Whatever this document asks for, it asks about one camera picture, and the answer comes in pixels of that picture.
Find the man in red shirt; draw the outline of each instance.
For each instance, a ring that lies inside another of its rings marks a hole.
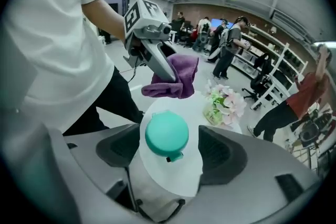
[[[306,74],[301,83],[295,79],[299,91],[266,113],[254,128],[247,126],[253,136],[257,137],[264,131],[264,140],[272,142],[277,129],[301,120],[308,108],[324,94],[329,85],[325,71],[332,55],[325,44],[319,45],[318,52],[316,71]]]

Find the monitor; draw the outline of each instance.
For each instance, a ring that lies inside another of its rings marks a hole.
[[[215,30],[221,24],[222,24],[222,20],[221,19],[212,19],[211,20],[211,30],[212,31]],[[233,23],[228,22],[228,24],[227,24],[226,27],[230,29],[232,27],[232,25],[233,25]]]

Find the cable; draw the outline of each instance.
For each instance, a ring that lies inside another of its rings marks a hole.
[[[138,66],[137,66],[137,63],[138,63],[138,58],[139,58],[139,57],[137,57],[137,59],[135,60],[135,67],[134,67],[133,77],[132,77],[127,83],[130,83],[131,80],[134,79],[135,74],[137,73],[137,67],[138,67]]]

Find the person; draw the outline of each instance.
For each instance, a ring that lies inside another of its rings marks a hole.
[[[176,22],[180,26],[180,31],[182,31],[185,24],[185,18],[183,17],[183,12],[178,12]]]
[[[219,46],[219,41],[221,39],[221,36],[222,36],[222,32],[224,29],[227,28],[227,24],[228,24],[228,21],[227,19],[221,19],[222,20],[222,23],[221,25],[219,25],[216,30],[212,31],[211,32],[211,35],[213,35],[213,39],[212,39],[212,44],[211,44],[211,50],[210,50],[210,54],[211,55]],[[207,61],[208,62],[216,62],[218,56],[212,58],[212,59],[208,59]]]
[[[182,36],[182,29],[185,25],[185,18],[183,17],[183,12],[177,13],[177,19],[173,20],[173,23],[175,23],[175,29],[177,31],[174,42],[178,44],[180,41],[180,37]]]
[[[295,80],[298,92],[270,110],[253,128],[248,130],[255,137],[264,132],[264,140],[273,141],[277,129],[301,120],[307,110],[325,93],[329,85],[326,67],[331,61],[331,51],[324,44],[318,47],[318,64],[315,72],[306,74],[301,83]]]
[[[198,52],[201,52],[205,46],[205,43],[201,43],[201,33],[206,32],[210,30],[211,27],[211,22],[209,21],[209,17],[204,17],[204,19],[201,19],[198,23],[198,28],[197,28],[197,39],[196,42],[193,45],[193,50],[196,51],[197,47],[199,47]]]
[[[295,76],[294,77],[294,82],[298,83],[298,77]],[[310,121],[310,120],[314,120],[315,118],[318,117],[319,114],[319,108],[320,108],[320,103],[321,103],[322,99],[319,98],[319,100],[314,103],[306,112],[306,114],[302,117],[301,120],[294,122],[293,124],[291,124],[290,126],[290,130],[292,132],[295,132],[295,130],[303,123]]]
[[[247,46],[240,41],[242,39],[241,30],[244,29],[247,25],[248,19],[245,16],[240,16],[235,20],[234,25],[230,28],[227,38],[227,46],[223,47],[221,57],[213,71],[215,78],[220,79],[222,77],[224,79],[228,79],[227,69],[231,65],[231,62],[239,48],[246,50],[251,48],[251,46]]]
[[[97,106],[135,123],[143,118],[91,23],[124,41],[123,17],[104,0],[11,0],[1,21],[37,70],[20,109],[64,135],[107,129]]]

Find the black chair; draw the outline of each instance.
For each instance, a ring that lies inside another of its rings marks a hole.
[[[254,68],[262,66],[261,72],[257,75],[257,77],[251,80],[250,87],[253,92],[242,88],[242,91],[246,91],[250,94],[248,96],[244,96],[244,99],[252,98],[256,102],[258,98],[267,91],[266,83],[268,80],[266,78],[266,75],[270,74],[270,72],[272,71],[271,63],[271,57],[268,54],[263,54],[255,61]]]

